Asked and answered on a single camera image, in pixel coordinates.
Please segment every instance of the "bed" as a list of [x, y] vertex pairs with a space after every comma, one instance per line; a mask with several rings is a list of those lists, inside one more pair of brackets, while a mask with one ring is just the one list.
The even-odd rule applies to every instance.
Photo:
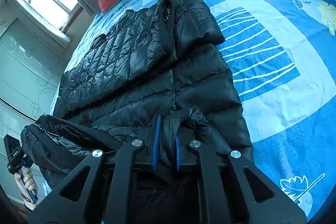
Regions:
[[[125, 10], [156, 1], [119, 0], [98, 12], [66, 71]], [[255, 164], [311, 219], [336, 181], [336, 0], [204, 2], [226, 38], [217, 48], [233, 72]]]

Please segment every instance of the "metal bolt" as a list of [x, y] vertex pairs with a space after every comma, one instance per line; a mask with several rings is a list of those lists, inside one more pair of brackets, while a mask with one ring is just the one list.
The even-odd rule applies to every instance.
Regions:
[[190, 145], [192, 147], [200, 147], [201, 146], [201, 142], [197, 141], [197, 140], [194, 140], [194, 141], [191, 141]]
[[132, 142], [132, 145], [133, 146], [141, 146], [142, 145], [142, 140], [134, 140], [133, 142]]
[[94, 156], [95, 158], [99, 158], [99, 157], [101, 157], [101, 155], [103, 155], [103, 151], [101, 151], [101, 150], [99, 150], [99, 149], [94, 150], [94, 151], [92, 152], [92, 156]]
[[240, 158], [240, 156], [241, 156], [241, 153], [239, 151], [237, 150], [231, 151], [231, 157], [237, 159], [237, 158]]

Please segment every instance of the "window sill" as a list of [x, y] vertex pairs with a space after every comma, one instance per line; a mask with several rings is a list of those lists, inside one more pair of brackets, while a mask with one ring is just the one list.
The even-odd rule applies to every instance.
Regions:
[[11, 4], [14, 6], [16, 13], [20, 19], [23, 19], [25, 21], [25, 18], [29, 18], [31, 21], [33, 21], [40, 29], [42, 29], [45, 33], [47, 33], [52, 40], [49, 39], [49, 43], [54, 44], [56, 41], [58, 43], [58, 47], [61, 46], [63, 50], [59, 50], [61, 52], [64, 52], [64, 49], [66, 49], [71, 41], [71, 39], [66, 36], [61, 30], [56, 28], [54, 25], [52, 25], [50, 22], [48, 22], [46, 19], [44, 19], [37, 11], [35, 11], [34, 8], [31, 7], [31, 5], [25, 1], [25, 0], [9, 0]]

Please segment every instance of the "black puffer jacket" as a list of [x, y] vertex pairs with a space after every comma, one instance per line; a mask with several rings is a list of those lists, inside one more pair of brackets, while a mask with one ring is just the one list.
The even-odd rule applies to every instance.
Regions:
[[232, 149], [253, 160], [231, 70], [215, 47], [223, 41], [203, 0], [159, 0], [127, 10], [64, 73], [53, 114], [109, 134], [197, 105]]

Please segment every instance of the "blue bed sheet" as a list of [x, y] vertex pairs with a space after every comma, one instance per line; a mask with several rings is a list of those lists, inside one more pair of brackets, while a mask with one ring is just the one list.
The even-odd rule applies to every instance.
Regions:
[[[126, 9], [156, 1], [119, 0], [98, 12], [66, 70]], [[310, 219], [336, 182], [336, 0], [204, 2], [226, 38], [217, 48], [233, 72], [255, 164]]]

